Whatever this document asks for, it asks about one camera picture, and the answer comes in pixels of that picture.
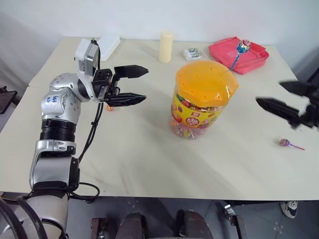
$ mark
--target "floor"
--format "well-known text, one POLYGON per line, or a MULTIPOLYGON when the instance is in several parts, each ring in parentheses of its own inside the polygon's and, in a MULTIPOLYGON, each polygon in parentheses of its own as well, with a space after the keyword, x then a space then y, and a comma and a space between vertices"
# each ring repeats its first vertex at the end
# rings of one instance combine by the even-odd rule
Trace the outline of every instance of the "floor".
MULTIPOLYGON (((93 204, 79 200, 69 203, 67 232, 71 239, 91 236, 92 218, 111 217, 118 224, 130 212, 145 215, 152 237, 172 236, 172 225, 179 209, 192 209, 208 223, 214 239, 237 239, 237 231, 220 210, 222 201, 169 198, 101 197, 93 204)), ((248 239, 318 239, 319 202, 299 202, 295 219, 285 217, 279 203, 236 206, 242 215, 248 239)))

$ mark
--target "sneaker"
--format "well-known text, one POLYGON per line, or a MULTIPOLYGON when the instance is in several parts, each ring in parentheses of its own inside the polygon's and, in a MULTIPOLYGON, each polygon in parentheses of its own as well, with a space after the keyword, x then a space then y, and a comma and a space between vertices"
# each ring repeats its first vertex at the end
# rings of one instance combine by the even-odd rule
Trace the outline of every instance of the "sneaker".
POLYGON ((298 201, 289 201, 289 202, 281 202, 280 208, 281 211, 287 216, 288 218, 295 218, 297 215, 297 206, 298 201))

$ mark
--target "table surface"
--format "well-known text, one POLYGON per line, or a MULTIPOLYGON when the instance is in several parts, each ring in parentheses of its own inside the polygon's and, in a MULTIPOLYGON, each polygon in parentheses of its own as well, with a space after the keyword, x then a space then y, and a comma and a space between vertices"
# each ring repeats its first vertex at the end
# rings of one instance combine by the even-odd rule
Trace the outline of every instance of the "table surface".
MULTIPOLYGON (((0 134, 0 191, 29 192, 29 170, 41 130, 40 102, 49 82, 75 72, 80 38, 63 38, 30 82, 0 134)), ((150 73, 122 79, 121 92, 144 94, 135 106, 103 111, 95 139, 80 168, 80 180, 96 184, 101 196, 206 198, 229 200, 319 199, 319 138, 316 129, 297 130, 266 111, 256 96, 272 96, 303 110, 308 100, 290 94, 278 82, 296 80, 277 49, 267 47, 266 64, 235 74, 239 89, 207 131, 196 140, 174 135, 168 125, 177 70, 187 62, 182 50, 198 47, 212 59, 210 43, 174 42, 172 60, 158 61, 158 41, 122 40, 101 68, 137 64, 150 73), (281 138, 305 151, 278 146, 281 138)), ((97 105, 81 105, 76 127, 77 154, 87 139, 97 105)), ((79 194, 94 191, 80 187, 79 194)))

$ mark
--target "pink tray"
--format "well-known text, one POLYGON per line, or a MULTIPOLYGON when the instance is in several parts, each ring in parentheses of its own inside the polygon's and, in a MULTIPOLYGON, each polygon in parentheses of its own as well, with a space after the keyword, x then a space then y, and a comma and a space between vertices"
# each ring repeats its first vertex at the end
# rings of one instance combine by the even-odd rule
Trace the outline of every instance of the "pink tray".
MULTIPOLYGON (((237 37, 230 37, 218 41, 209 46, 210 55, 227 68, 230 68, 237 55, 236 48, 239 42, 240 39, 237 37)), ((246 74, 247 72, 263 66, 268 57, 269 54, 264 47, 251 42, 250 50, 239 57, 233 70, 242 75, 246 74)))

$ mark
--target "lollipop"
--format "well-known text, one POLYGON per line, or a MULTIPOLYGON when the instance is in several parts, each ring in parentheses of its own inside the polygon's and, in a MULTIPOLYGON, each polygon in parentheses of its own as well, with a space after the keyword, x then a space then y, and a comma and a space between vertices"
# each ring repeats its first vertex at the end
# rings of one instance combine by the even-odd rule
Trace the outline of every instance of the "lollipop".
POLYGON ((295 148, 304 150, 304 148, 295 146, 295 145, 293 145, 292 143, 290 143, 289 140, 284 139, 284 138, 282 138, 282 139, 280 140, 279 144, 280 144, 280 146, 282 146, 282 147, 295 147, 295 148))
POLYGON ((233 65, 231 66, 230 70, 232 70, 236 64, 236 62, 238 61, 239 57, 241 54, 249 51, 250 49, 250 41, 249 40, 241 40, 239 43, 238 43, 238 46, 237 46, 237 56, 235 58, 235 61, 233 63, 233 65))

